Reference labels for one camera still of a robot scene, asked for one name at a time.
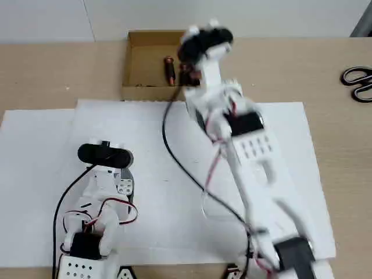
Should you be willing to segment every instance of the brown cardboard box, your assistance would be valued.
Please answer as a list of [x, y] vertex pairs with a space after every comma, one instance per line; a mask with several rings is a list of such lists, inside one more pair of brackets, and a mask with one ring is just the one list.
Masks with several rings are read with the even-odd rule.
[[130, 31], [124, 64], [123, 99], [166, 101], [175, 87], [170, 87], [164, 74], [164, 57], [174, 59], [176, 82], [179, 61], [177, 50], [184, 31]]
[[128, 34], [123, 86], [168, 86], [163, 59], [170, 55], [178, 72], [177, 49], [183, 31], [131, 31]]

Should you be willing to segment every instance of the scissors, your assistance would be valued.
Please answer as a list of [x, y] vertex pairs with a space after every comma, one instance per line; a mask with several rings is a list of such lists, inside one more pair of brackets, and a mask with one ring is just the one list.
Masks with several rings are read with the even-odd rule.
[[[355, 78], [353, 80], [348, 79], [348, 75], [354, 72], [362, 73], [363, 76]], [[356, 84], [361, 85], [360, 87], [355, 88], [351, 92], [351, 97], [357, 102], [361, 102], [361, 103], [372, 102], [372, 97], [363, 98], [359, 95], [361, 92], [372, 89], [372, 68], [357, 66], [357, 67], [352, 67], [350, 69], [347, 69], [341, 75], [340, 81], [342, 82], [343, 85], [346, 85], [346, 86], [356, 85]]]

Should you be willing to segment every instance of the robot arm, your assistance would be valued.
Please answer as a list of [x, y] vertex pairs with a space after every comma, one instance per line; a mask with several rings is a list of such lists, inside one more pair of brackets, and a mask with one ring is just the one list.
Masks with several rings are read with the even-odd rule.
[[[119, 226], [137, 218], [137, 209], [131, 203], [134, 180], [128, 169], [133, 156], [107, 141], [82, 145], [78, 156], [87, 166], [97, 166], [90, 172], [83, 195], [63, 218], [66, 236], [61, 248], [69, 255], [62, 256], [59, 274], [62, 278], [74, 274], [74, 263], [95, 266], [97, 278], [116, 278]], [[131, 210], [135, 215], [128, 220]]]
[[[243, 97], [241, 86], [221, 80], [219, 60], [230, 51], [232, 41], [232, 34], [217, 22], [203, 30], [190, 27], [185, 33], [178, 57], [194, 64], [202, 77], [199, 88], [184, 90], [188, 112], [212, 142], [221, 143], [245, 207], [255, 253], [274, 270], [294, 270], [299, 279], [320, 279], [314, 264], [321, 235], [291, 180], [275, 135], [257, 106]], [[292, 220], [295, 232], [282, 230], [272, 214], [278, 210]]]

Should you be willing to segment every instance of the white foam board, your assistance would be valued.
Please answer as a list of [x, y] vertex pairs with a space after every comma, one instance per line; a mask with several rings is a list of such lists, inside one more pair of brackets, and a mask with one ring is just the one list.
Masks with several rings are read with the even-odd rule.
[[[3, 221], [12, 225], [0, 231], [4, 251], [0, 266], [51, 265], [53, 210], [66, 186], [84, 169], [76, 152], [90, 138], [122, 142], [134, 154], [131, 170], [139, 218], [122, 229], [121, 262], [235, 260], [237, 253], [245, 249], [244, 232], [235, 222], [217, 223], [202, 216], [200, 191], [163, 147], [160, 121], [164, 106], [150, 102], [80, 101], [75, 118], [72, 110], [7, 112], [0, 129], [0, 210]], [[324, 231], [324, 254], [333, 257], [334, 240], [303, 106], [275, 103], [261, 107], [275, 129], [294, 182], [302, 185], [308, 205], [317, 210], [319, 226]], [[188, 118], [183, 103], [175, 103], [167, 133], [174, 153], [204, 181], [216, 150]], [[241, 212], [242, 204], [227, 164], [221, 163], [216, 174], [212, 190]], [[62, 210], [76, 201], [85, 185], [86, 180], [77, 185]], [[214, 204], [208, 206], [216, 214], [225, 214]], [[58, 241], [62, 239], [59, 227]]]

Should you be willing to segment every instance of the wooden table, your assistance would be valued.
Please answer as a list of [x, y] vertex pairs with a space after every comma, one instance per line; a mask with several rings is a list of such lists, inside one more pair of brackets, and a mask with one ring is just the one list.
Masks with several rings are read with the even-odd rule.
[[[124, 42], [0, 45], [0, 112], [121, 99], [124, 48]], [[221, 66], [256, 102], [304, 102], [337, 242], [337, 279], [370, 278], [372, 105], [353, 101], [339, 83], [341, 71], [354, 65], [372, 66], [371, 38], [240, 39]], [[219, 278], [223, 270], [135, 268], [139, 278]], [[49, 276], [46, 268], [0, 269], [4, 279]]]

